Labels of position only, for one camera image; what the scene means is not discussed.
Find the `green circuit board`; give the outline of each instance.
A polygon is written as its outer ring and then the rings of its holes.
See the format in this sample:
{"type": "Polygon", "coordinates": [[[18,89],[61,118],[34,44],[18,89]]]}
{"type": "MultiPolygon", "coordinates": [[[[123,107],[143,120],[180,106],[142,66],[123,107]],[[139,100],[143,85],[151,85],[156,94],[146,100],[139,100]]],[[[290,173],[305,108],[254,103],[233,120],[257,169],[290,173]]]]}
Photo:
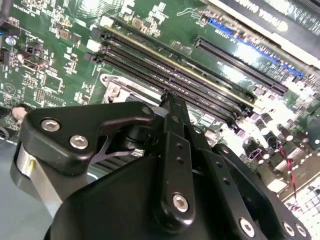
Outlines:
{"type": "MultiPolygon", "coordinates": [[[[84,60],[85,53],[92,53],[88,48],[88,41],[94,40],[92,29],[104,29],[106,20],[127,25],[128,28],[114,24],[111,28],[135,41],[139,37],[130,29],[180,52],[184,60],[194,60],[244,90],[253,91],[257,101],[252,105],[257,109],[270,108],[280,116],[287,108],[292,114],[283,116],[283,122],[296,121],[290,128],[304,129],[309,115],[319,106],[315,97],[318,79],[310,71],[237,30],[236,25],[223,19],[218,11],[209,11],[199,0],[15,0],[8,22],[20,28],[21,34],[14,37],[14,45],[1,38],[2,48],[10,51],[10,61],[0,66],[0,106],[12,109],[25,104],[35,109],[100,104],[106,92],[101,74],[127,76],[110,65],[84,60]],[[210,24],[209,18],[215,19],[215,25],[210,24]],[[254,92],[262,86],[198,50],[198,36],[288,86],[289,91],[283,97],[267,90],[263,94],[254,92]],[[36,71],[19,60],[26,48],[35,43],[42,46],[43,61],[36,71]]],[[[149,47],[184,64],[156,44],[149,47]]],[[[190,112],[202,129],[217,130],[222,125],[197,109],[190,108],[190,112]]],[[[0,125],[17,131],[20,128],[10,116],[1,119],[0,125]]]]}

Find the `screw hole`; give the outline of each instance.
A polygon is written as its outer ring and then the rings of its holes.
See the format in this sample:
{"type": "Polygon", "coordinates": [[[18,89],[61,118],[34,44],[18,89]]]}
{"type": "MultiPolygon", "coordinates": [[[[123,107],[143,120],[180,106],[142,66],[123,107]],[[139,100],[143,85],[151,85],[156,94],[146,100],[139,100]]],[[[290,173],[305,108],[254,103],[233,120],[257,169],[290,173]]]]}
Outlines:
{"type": "Polygon", "coordinates": [[[220,163],[220,162],[216,161],[216,162],[215,162],[215,164],[216,164],[219,168],[221,168],[221,169],[222,169],[222,165],[221,165],[221,163],[220,163]]]}
{"type": "Polygon", "coordinates": [[[178,161],[178,163],[183,164],[184,160],[181,157],[177,157],[176,160],[178,161]]]}
{"type": "Polygon", "coordinates": [[[226,179],[226,178],[224,177],[224,178],[223,178],[223,181],[224,181],[225,184],[227,184],[228,186],[230,186],[231,183],[229,182],[228,179],[226,179]]]}
{"type": "Polygon", "coordinates": [[[180,143],[178,143],[176,146],[177,146],[179,149],[183,149],[183,148],[184,148],[180,143]]]}

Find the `ram slot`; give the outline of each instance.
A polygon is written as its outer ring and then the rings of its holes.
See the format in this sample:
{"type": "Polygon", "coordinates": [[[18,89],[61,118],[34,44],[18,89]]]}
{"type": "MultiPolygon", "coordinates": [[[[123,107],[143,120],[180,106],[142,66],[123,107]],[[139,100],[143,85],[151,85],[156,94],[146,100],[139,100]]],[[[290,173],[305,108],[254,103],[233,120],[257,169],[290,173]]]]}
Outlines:
{"type": "MultiPolygon", "coordinates": [[[[159,40],[145,35],[144,33],[142,33],[141,31],[137,30],[136,28],[126,24],[125,22],[119,21],[118,19],[113,19],[115,21],[115,24],[121,28],[127,29],[128,31],[134,33],[134,36],[138,36],[141,40],[143,40],[144,42],[148,41],[149,43],[152,43],[155,46],[159,46],[160,48],[164,49],[165,51],[168,51],[172,54],[174,54],[175,56],[177,56],[180,61],[183,64],[186,64],[188,67],[190,67],[192,70],[196,70],[197,72],[199,72],[202,76],[206,76],[208,79],[210,79],[211,81],[214,81],[215,83],[222,85],[222,86],[227,86],[227,88],[230,91],[235,92],[237,95],[241,96],[242,98],[250,101],[250,102],[254,102],[256,97],[247,89],[237,85],[236,83],[230,81],[229,79],[215,73],[214,71],[212,71],[211,69],[209,69],[208,67],[205,67],[203,65],[201,65],[200,63],[198,63],[197,61],[186,57],[185,55],[183,55],[182,53],[180,53],[179,51],[175,50],[174,48],[167,46],[166,44],[160,42],[159,40]]],[[[210,88],[211,91],[217,90],[216,88],[211,87],[210,88]]]]}
{"type": "Polygon", "coordinates": [[[178,69],[173,68],[170,64],[162,61],[161,59],[155,57],[154,55],[148,54],[146,56],[147,51],[140,51],[139,48],[134,49],[137,52],[142,53],[145,56],[144,60],[139,59],[137,56],[134,56],[133,54],[129,53],[128,51],[125,51],[122,48],[119,48],[120,46],[125,45],[125,47],[131,48],[132,46],[127,45],[126,43],[119,41],[118,39],[115,39],[114,37],[110,38],[109,45],[102,47],[101,51],[104,52],[116,52],[117,54],[122,55],[124,59],[130,59],[131,61],[134,61],[136,64],[144,65],[144,67],[151,68],[151,65],[154,67],[152,68],[152,71],[154,73],[160,73],[165,72],[167,75],[166,77],[169,78],[168,74],[171,74],[173,78],[171,78],[172,82],[175,82],[176,84],[183,84],[182,87],[188,88],[189,91],[197,92],[200,96],[203,96],[208,101],[211,102],[212,105],[223,108],[224,110],[228,110],[232,112],[232,115],[241,116],[240,109],[244,109],[242,106],[244,105],[239,100],[235,99],[234,97],[226,94],[225,92],[221,91],[219,92],[215,88],[210,88],[208,85],[205,85],[201,80],[196,79],[195,77],[182,73],[178,69]],[[212,102],[211,98],[215,98],[217,102],[212,102]]]}
{"type": "Polygon", "coordinates": [[[129,74],[134,78],[145,81],[151,87],[158,89],[162,92],[174,91],[179,97],[184,99],[191,107],[196,107],[196,109],[199,109],[204,113],[208,113],[209,115],[212,115],[213,117],[215,117],[217,121],[221,121],[224,123],[235,122],[232,116],[223,114],[219,110],[212,108],[212,105],[209,102],[199,99],[196,95],[189,93],[187,90],[185,90],[182,87],[172,84],[170,81],[161,79],[154,74],[146,73],[145,71],[143,71],[142,67],[138,68],[138,67],[132,66],[127,62],[123,61],[122,59],[120,59],[119,57],[116,57],[116,56],[112,57],[108,55],[97,56],[91,53],[86,53],[84,55],[84,59],[92,63],[97,63],[97,64],[104,63],[107,65],[110,65],[114,68],[119,69],[120,71],[123,71],[129,74]]]}
{"type": "Polygon", "coordinates": [[[199,96],[199,99],[204,99],[204,101],[211,104],[214,108],[216,108],[220,112],[224,112],[227,115],[232,115],[232,116],[236,115],[237,117],[242,116],[242,113],[237,108],[231,107],[225,104],[224,102],[219,101],[219,99],[216,99],[217,101],[213,101],[212,96],[207,95],[207,93],[201,90],[200,88],[194,88],[190,82],[189,83],[187,81],[182,82],[181,80],[178,80],[172,77],[166,72],[161,72],[157,67],[150,65],[148,62],[143,61],[142,59],[136,56],[133,56],[125,51],[122,51],[112,46],[108,47],[105,53],[117,56],[126,61],[130,61],[131,63],[136,64],[138,66],[143,66],[143,68],[150,71],[154,76],[157,76],[159,79],[165,79],[167,81],[170,81],[172,84],[175,84],[176,86],[179,86],[180,88],[185,89],[189,93],[193,93],[194,95],[199,96]]]}
{"type": "Polygon", "coordinates": [[[248,100],[239,97],[239,94],[233,93],[225,87],[222,87],[220,84],[211,82],[207,78],[204,78],[203,76],[194,73],[192,70],[187,69],[181,66],[180,64],[173,62],[170,59],[167,59],[164,56],[161,56],[152,49],[148,49],[147,47],[142,46],[140,43],[132,41],[129,37],[123,35],[122,33],[118,33],[114,29],[110,28],[107,30],[107,32],[103,32],[99,29],[93,29],[92,35],[94,37],[98,37],[100,39],[105,40],[105,43],[110,43],[117,48],[120,48],[122,46],[130,49],[131,51],[136,51],[142,54],[146,59],[149,59],[151,62],[156,63],[156,65],[160,67],[161,70],[167,70],[168,72],[173,74],[174,77],[185,76],[190,79],[193,79],[194,81],[197,81],[197,83],[202,86],[206,85],[208,88],[216,87],[217,91],[225,92],[226,94],[230,95],[230,97],[236,99],[239,104],[245,104],[246,106],[249,106],[251,109],[257,107],[248,100]]]}

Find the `capacitor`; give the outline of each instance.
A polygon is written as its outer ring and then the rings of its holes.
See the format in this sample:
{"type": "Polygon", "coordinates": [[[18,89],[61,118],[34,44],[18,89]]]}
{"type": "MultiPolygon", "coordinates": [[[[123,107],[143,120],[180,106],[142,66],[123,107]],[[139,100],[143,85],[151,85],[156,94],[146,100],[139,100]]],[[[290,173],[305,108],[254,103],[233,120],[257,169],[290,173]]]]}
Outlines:
{"type": "Polygon", "coordinates": [[[308,143],[309,142],[308,136],[302,131],[297,131],[296,132],[296,137],[303,143],[308,143]]]}
{"type": "Polygon", "coordinates": [[[272,132],[269,132],[266,136],[264,136],[264,139],[270,148],[278,150],[279,141],[276,135],[274,135],[272,132]]]}
{"type": "Polygon", "coordinates": [[[278,126],[278,130],[281,132],[281,134],[285,137],[286,141],[291,141],[294,139],[294,136],[289,132],[288,129],[284,128],[282,125],[278,126]]]}
{"type": "Polygon", "coordinates": [[[263,136],[267,135],[270,132],[270,130],[267,128],[267,126],[264,124],[264,122],[260,119],[258,121],[256,121],[255,125],[260,130],[260,133],[263,136]]]}
{"type": "Polygon", "coordinates": [[[267,150],[255,142],[254,140],[251,140],[246,146],[243,147],[246,155],[250,159],[256,159],[259,164],[262,164],[264,160],[267,160],[270,158],[269,153],[267,150]]]}
{"type": "Polygon", "coordinates": [[[272,117],[268,113],[262,114],[261,118],[267,125],[272,125],[275,123],[275,121],[272,119],[272,117]]]}
{"type": "Polygon", "coordinates": [[[4,41],[6,44],[12,47],[17,44],[17,40],[13,36],[7,36],[4,41]]]}

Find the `black mounting arm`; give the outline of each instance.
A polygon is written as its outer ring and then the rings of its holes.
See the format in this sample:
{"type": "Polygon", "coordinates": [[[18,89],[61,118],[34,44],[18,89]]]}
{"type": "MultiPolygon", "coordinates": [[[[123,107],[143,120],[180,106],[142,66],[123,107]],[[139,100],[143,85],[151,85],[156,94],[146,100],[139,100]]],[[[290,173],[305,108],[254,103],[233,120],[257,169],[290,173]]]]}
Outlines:
{"type": "Polygon", "coordinates": [[[210,148],[172,93],[153,110],[141,102],[34,110],[12,166],[53,217],[47,240],[311,239],[227,146],[210,148]],[[87,185],[89,164],[137,148],[143,157],[87,185]]]}

